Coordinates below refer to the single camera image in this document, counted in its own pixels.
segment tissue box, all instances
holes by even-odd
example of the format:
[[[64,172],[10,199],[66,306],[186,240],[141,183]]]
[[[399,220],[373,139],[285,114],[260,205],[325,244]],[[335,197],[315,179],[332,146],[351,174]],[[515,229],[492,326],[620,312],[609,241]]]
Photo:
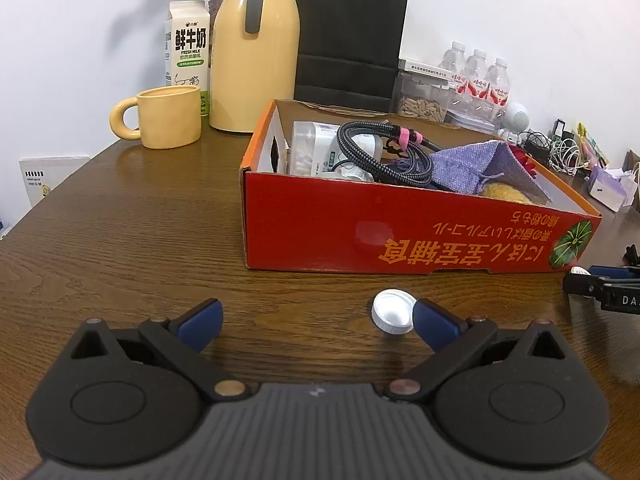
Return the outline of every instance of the tissue box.
[[[547,272],[573,265],[602,219],[540,164],[547,206],[287,173],[295,121],[356,119],[412,128],[444,148],[496,137],[395,114],[273,101],[240,167],[250,269],[428,274],[439,269]]]
[[[626,190],[622,183],[602,168],[593,168],[589,177],[588,189],[594,199],[616,213],[620,211],[626,201]]]

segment plastic container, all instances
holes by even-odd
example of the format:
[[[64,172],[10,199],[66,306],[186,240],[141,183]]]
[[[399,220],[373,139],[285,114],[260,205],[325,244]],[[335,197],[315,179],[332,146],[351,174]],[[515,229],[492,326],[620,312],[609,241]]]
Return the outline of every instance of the plastic container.
[[[484,134],[493,134],[495,132],[495,126],[489,121],[483,121],[482,119],[466,115],[455,110],[449,110],[444,119],[445,123],[451,124],[451,126],[460,126],[467,130],[475,130],[476,132],[482,132]]]
[[[451,80],[456,86],[456,92],[463,94],[466,89],[466,77],[464,71],[466,69],[465,45],[454,41],[451,48],[444,53],[440,68],[451,72]]]
[[[291,149],[289,153],[289,174],[297,176],[322,176],[332,173],[340,161],[345,160],[335,138],[338,132],[336,124],[296,121],[293,123]],[[359,134],[353,137],[354,142],[376,160],[382,157],[382,139],[371,134]],[[369,180],[364,170],[354,164],[340,166],[344,176],[357,180]]]
[[[401,59],[392,111],[441,123],[455,95],[449,70]]]

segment white bottle cap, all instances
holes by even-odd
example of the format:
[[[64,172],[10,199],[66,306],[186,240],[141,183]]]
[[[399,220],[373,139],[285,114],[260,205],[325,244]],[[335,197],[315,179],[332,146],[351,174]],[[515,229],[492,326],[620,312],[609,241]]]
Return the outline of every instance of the white bottle cap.
[[[415,298],[397,288],[383,290],[373,299],[371,317],[388,334],[406,334],[414,329]]]

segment black cable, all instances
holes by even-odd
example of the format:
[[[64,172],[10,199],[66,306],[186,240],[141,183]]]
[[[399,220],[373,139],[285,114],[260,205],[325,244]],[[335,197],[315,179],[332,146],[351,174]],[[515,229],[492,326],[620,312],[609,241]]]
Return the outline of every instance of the black cable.
[[[340,166],[342,166],[343,164],[353,164],[353,161],[349,160],[348,158],[345,158],[344,160],[341,160],[337,164],[334,164],[334,166],[331,168],[331,171],[335,171],[336,168],[340,168]]]
[[[403,151],[399,148],[394,148],[391,145],[391,139],[386,140],[385,147],[383,148],[387,153],[391,153],[391,155],[396,155],[398,158],[409,158],[407,155],[403,155]]]
[[[336,140],[347,160],[372,174],[373,178],[378,182],[392,182],[411,187],[431,187],[433,161],[431,156],[421,148],[420,144],[415,142],[417,140],[415,132],[410,130],[409,133],[409,142],[406,149],[408,169],[402,172],[382,164],[358,146],[353,137],[359,134],[386,137],[398,142],[400,137],[399,126],[390,123],[374,123],[372,121],[351,121],[338,128]],[[441,149],[426,139],[422,140],[422,145],[434,152]]]
[[[541,132],[529,132],[524,142],[522,143],[522,149],[529,153],[536,161],[549,167],[549,156],[551,154],[551,140]]]

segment milk carton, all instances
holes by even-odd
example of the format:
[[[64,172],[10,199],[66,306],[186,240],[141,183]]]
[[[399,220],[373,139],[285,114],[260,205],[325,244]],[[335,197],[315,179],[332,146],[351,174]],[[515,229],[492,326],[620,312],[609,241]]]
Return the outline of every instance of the milk carton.
[[[169,3],[164,22],[166,85],[200,87],[200,113],[209,114],[209,11],[203,0]]]

